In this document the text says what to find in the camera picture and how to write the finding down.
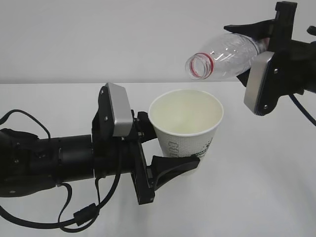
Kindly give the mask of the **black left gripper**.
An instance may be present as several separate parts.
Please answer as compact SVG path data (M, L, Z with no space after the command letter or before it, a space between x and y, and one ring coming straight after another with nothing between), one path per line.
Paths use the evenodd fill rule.
M153 156L147 167L142 143L154 139L157 135L147 112L137 113L127 137L109 137L107 140L101 137L99 117L95 116L92 121L95 176L116 175L119 158L122 158L120 172L131 174L138 204L153 202L156 190L175 177L196 169L200 163L200 158L195 155L180 158Z

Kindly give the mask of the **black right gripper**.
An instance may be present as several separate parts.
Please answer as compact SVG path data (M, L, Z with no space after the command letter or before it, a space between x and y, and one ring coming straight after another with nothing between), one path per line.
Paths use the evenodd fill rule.
M292 39L297 3L278 1L275 19L245 25L225 25L224 30L255 40L270 38L268 51L273 52L270 76L277 89L284 94L303 90L316 91L316 42ZM247 86L250 70L237 75Z

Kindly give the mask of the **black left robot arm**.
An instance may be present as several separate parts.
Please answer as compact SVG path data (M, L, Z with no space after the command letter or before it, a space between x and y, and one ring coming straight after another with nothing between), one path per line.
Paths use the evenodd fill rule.
M88 135L40 139L4 128L0 131L0 195L23 197L62 183L130 173L139 204L153 202L155 192L173 178L197 168L195 156L153 156L146 163L142 144L156 134L145 112L140 112L126 137L92 123Z

